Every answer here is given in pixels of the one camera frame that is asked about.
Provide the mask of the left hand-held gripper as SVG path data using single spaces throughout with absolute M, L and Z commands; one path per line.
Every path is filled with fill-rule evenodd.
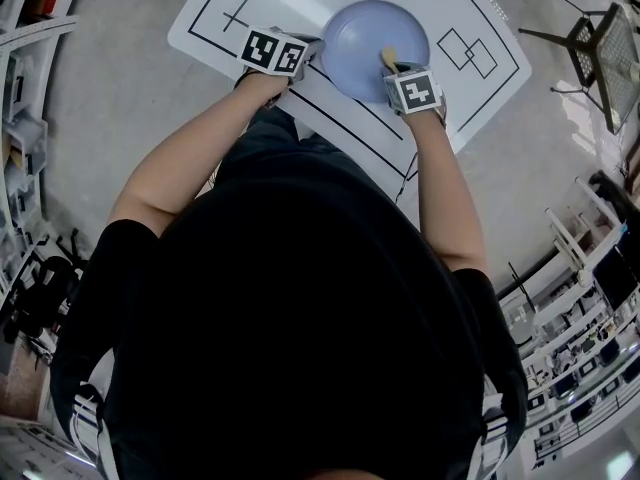
M 305 67 L 324 47 L 325 42 L 315 36 L 286 33 L 278 27 L 251 26 L 239 49 L 238 61 L 247 69 L 295 83 L 304 78 Z

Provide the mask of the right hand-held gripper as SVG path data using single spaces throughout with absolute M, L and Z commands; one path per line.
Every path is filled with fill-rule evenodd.
M 444 92 L 427 66 L 396 61 L 383 69 L 383 85 L 389 107 L 400 116 L 423 111 L 436 114 L 446 126 L 447 107 Z

